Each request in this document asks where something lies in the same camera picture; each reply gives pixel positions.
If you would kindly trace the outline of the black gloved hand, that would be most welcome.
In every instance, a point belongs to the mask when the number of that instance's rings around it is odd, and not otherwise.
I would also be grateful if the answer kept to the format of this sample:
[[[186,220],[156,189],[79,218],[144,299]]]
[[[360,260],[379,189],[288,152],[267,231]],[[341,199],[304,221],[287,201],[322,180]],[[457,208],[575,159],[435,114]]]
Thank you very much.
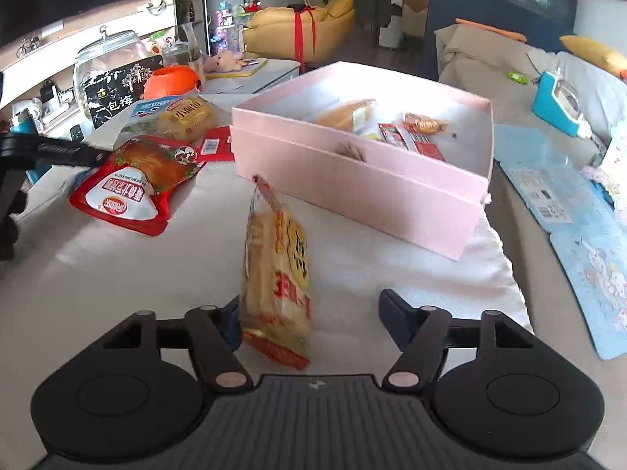
[[[0,260],[9,261],[15,256],[15,244],[19,238],[19,228],[13,219],[14,214],[22,214],[27,208],[28,194],[20,190],[16,193],[7,214],[0,225]]]

